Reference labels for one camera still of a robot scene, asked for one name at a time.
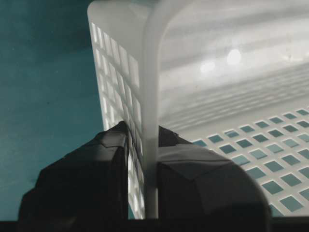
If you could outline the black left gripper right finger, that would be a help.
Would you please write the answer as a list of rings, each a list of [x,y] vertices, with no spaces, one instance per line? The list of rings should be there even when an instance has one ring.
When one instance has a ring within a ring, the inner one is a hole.
[[[159,127],[157,161],[160,218],[269,218],[267,199],[232,160]]]

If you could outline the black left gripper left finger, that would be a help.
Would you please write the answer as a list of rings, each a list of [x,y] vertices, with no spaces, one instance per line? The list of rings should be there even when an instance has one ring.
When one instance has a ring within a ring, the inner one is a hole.
[[[128,127],[124,121],[43,168],[18,220],[80,215],[128,217]]]

